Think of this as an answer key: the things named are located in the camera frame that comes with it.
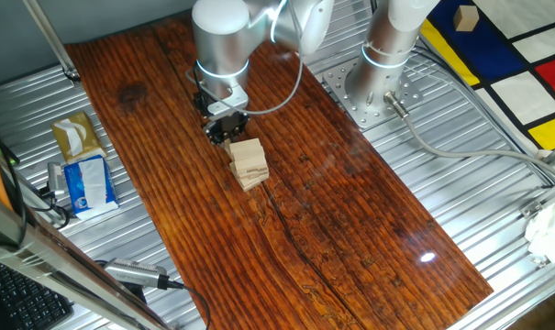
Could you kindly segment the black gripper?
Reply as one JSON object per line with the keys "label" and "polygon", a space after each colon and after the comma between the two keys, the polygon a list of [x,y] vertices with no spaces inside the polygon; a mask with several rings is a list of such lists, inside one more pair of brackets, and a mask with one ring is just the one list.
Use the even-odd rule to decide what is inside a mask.
{"label": "black gripper", "polygon": [[221,145],[228,138],[237,140],[250,120],[247,114],[215,101],[206,92],[194,94],[194,105],[210,121],[203,126],[203,131],[213,145]]}

